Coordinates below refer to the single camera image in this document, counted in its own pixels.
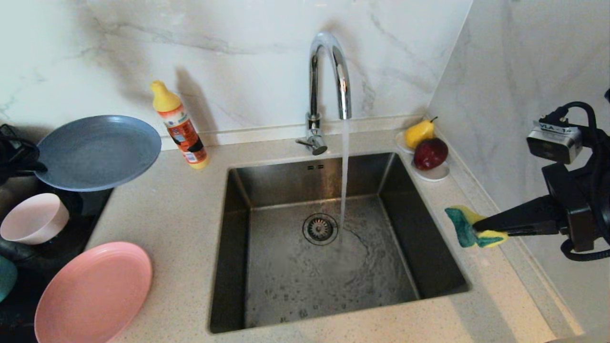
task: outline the pink bowl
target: pink bowl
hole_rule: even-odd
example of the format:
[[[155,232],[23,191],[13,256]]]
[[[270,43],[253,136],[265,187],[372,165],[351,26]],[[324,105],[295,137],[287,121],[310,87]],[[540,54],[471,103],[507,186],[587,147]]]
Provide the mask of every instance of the pink bowl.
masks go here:
[[[34,195],[6,215],[0,226],[0,236],[12,242],[42,244],[63,230],[69,218],[66,206],[57,195]]]
[[[103,244],[68,263],[38,303],[34,330],[39,343],[105,343],[140,311],[153,268],[142,248]]]

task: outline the teal bowl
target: teal bowl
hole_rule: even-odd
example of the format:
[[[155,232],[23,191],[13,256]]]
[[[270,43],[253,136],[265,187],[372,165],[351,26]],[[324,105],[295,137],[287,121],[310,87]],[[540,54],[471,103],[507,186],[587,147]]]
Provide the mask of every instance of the teal bowl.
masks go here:
[[[17,281],[17,267],[0,256],[0,302],[6,298]]]

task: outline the countertop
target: countertop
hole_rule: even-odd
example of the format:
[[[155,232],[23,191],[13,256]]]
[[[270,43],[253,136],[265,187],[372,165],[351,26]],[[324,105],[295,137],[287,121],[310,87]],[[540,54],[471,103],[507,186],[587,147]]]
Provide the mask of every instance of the countertop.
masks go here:
[[[524,281],[525,274],[516,268],[518,262],[510,261],[500,248],[459,246],[453,225],[443,210],[455,204],[477,209],[487,201],[476,184],[460,184],[458,176],[464,175],[460,162],[448,160],[451,174],[447,179],[423,181],[409,167],[409,155],[400,153],[395,146],[396,133],[352,134],[350,154],[399,153],[466,277],[470,291],[211,334],[209,316],[228,169],[306,161],[314,157],[293,140],[220,145],[207,148],[210,164],[204,170],[194,170],[178,151],[163,151],[146,173],[114,190],[87,246],[122,240],[138,244],[152,259],[154,278],[148,299],[116,342],[547,342],[555,339],[556,325],[548,321],[549,314],[544,309],[539,309],[544,299],[533,296],[532,287]],[[318,157],[340,156],[341,136],[328,136],[326,141],[329,150]]]

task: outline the robotic arm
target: robotic arm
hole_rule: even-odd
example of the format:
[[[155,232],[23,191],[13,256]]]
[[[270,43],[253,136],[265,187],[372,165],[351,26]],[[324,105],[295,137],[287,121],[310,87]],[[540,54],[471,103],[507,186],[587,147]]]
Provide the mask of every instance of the robotic arm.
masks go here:
[[[606,98],[610,101],[610,90]],[[569,123],[566,115],[573,107],[586,111],[589,126]],[[593,250],[601,237],[610,245],[610,138],[597,128],[593,108],[579,101],[568,103],[534,125],[527,138],[529,152],[556,162],[542,168],[549,194],[481,220],[474,229],[509,236],[561,233],[568,236],[561,251],[571,260],[610,257],[610,250],[580,253]],[[565,164],[572,163],[583,146],[593,150],[587,164],[568,171]]]

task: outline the dish soap bottle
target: dish soap bottle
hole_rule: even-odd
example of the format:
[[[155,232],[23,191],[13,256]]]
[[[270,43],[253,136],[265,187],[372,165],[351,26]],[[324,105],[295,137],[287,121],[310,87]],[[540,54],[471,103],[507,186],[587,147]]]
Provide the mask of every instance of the dish soap bottle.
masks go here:
[[[154,93],[152,106],[163,118],[167,131],[182,151],[188,164],[195,169],[207,166],[206,149],[184,110],[180,98],[168,91],[165,84],[159,80],[151,84],[151,90]]]

